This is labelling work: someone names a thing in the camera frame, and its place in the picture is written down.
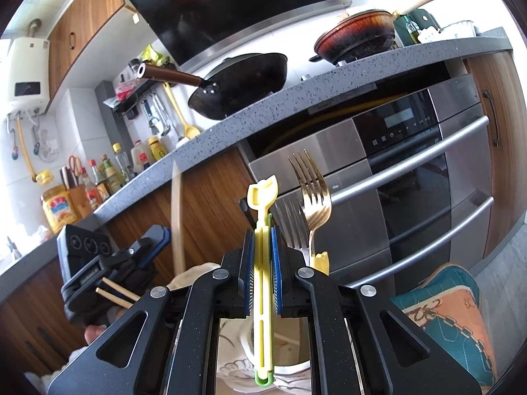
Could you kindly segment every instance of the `countertop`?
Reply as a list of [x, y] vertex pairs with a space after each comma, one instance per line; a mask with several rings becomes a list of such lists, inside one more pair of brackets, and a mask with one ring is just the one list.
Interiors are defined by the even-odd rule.
[[[174, 162], [181, 171], [187, 171], [280, 120], [337, 96], [346, 97], [375, 81], [449, 59], [511, 49], [504, 30], [497, 28], [480, 37], [416, 44], [336, 67], [258, 101], [205, 130], [125, 185], [81, 225], [96, 229], [170, 181]], [[56, 256], [54, 237], [7, 268], [0, 275], [0, 304]]]

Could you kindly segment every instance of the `wok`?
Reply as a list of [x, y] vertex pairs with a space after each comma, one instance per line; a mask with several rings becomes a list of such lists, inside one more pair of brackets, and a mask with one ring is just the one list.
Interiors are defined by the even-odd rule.
[[322, 34], [315, 42], [317, 56], [335, 65], [339, 61], [351, 62], [388, 50], [395, 40], [394, 20], [433, 0], [419, 0], [404, 9], [390, 13], [386, 10], [365, 10], [356, 13]]
[[227, 58], [205, 78], [171, 68], [141, 64], [138, 78], [196, 86], [188, 105], [202, 116], [222, 120], [283, 88], [287, 57], [279, 53]]

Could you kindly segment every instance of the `yellow jar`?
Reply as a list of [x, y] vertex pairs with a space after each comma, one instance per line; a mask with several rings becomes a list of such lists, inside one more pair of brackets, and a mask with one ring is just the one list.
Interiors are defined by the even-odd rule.
[[156, 136], [153, 136], [152, 138], [148, 139], [148, 144], [150, 145], [150, 149], [152, 150], [152, 155], [154, 156], [154, 160], [157, 162], [158, 160], [161, 160], [164, 156], [168, 154], [167, 149], [161, 142], [159, 141], [159, 138]]
[[63, 185], [46, 190], [40, 199], [47, 222], [54, 234], [66, 224], [73, 224], [78, 220], [69, 193]]

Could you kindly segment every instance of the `scissors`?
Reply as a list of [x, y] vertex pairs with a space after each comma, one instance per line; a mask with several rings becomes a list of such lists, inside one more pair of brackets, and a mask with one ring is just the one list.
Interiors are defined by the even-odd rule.
[[69, 170], [75, 177], [77, 184], [78, 184], [78, 178], [81, 176], [81, 167], [82, 167], [81, 160], [77, 156], [72, 154], [69, 157]]

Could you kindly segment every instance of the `stainless steel oven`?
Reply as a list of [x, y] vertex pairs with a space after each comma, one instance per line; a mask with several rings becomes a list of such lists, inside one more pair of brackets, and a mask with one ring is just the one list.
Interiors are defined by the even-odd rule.
[[300, 190], [287, 156], [309, 151], [331, 190], [327, 250], [341, 284], [374, 281], [388, 294], [416, 287], [448, 261], [483, 257], [491, 198], [487, 117], [471, 75], [355, 115], [249, 163], [275, 174], [277, 206]]

